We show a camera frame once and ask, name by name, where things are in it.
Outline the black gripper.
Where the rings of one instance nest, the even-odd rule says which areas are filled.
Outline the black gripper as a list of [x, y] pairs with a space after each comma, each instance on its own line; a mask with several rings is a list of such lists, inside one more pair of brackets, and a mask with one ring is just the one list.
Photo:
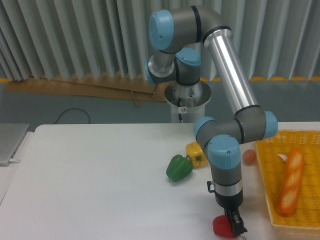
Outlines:
[[215, 199], [217, 204], [224, 208], [224, 215], [227, 217], [227, 220], [230, 223], [232, 235], [234, 237], [238, 237], [244, 233], [247, 233], [248, 230], [244, 226], [244, 221], [238, 209], [244, 200], [243, 191], [240, 191], [232, 196], [224, 196], [215, 192]]

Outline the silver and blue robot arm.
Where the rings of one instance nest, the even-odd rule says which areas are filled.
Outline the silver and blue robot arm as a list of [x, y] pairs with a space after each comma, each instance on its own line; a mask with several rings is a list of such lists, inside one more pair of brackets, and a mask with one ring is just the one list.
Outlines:
[[210, 165], [208, 191], [224, 209], [231, 235], [238, 237], [247, 231], [239, 212], [243, 202], [240, 145], [273, 137], [278, 122], [272, 112], [260, 108], [252, 94], [231, 37], [230, 27], [213, 9], [192, 5], [156, 11], [149, 19], [149, 39], [155, 53], [144, 67], [153, 84], [174, 80], [199, 90], [201, 60], [188, 45], [202, 43], [210, 53], [234, 117], [226, 122], [202, 117], [193, 133]]

